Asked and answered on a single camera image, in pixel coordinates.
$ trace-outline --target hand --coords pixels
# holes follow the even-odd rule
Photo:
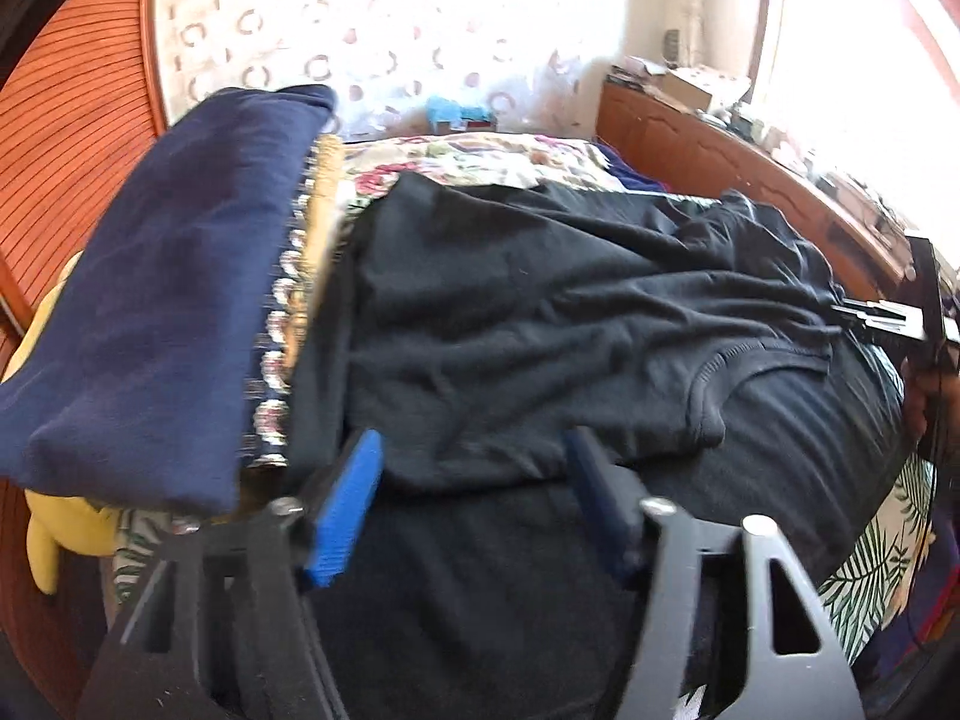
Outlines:
[[[947,420],[951,447],[960,445],[960,376],[925,370],[914,373],[904,363],[904,425],[909,434],[920,440],[926,433],[926,417],[923,410],[930,397],[942,399],[942,418]]]

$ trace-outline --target bright window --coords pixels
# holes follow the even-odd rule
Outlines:
[[[960,111],[898,0],[770,0],[754,102],[960,265]]]

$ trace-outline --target blue gripper pad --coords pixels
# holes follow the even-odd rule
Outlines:
[[[383,448],[376,430],[363,433],[317,517],[313,554],[306,572],[328,587],[347,568],[383,471]]]

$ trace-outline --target yellow plush toy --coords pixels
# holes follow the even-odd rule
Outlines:
[[[27,361],[64,288],[64,281],[78,259],[79,254],[70,258],[54,288],[40,301],[27,335],[4,371],[3,381],[13,376]],[[48,595],[56,592],[61,546],[79,555],[102,557],[113,554],[117,518],[120,515],[118,509],[98,509],[83,498],[54,498],[31,493],[30,490],[26,491],[26,496],[30,507],[27,558],[30,572],[40,590]]]

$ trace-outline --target wooden dresser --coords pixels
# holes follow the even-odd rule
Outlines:
[[[867,227],[808,181],[758,148],[704,124],[649,95],[604,84],[597,138],[637,172],[678,194],[719,197],[736,189],[784,212],[813,241],[852,298],[891,296],[901,280],[898,263]]]

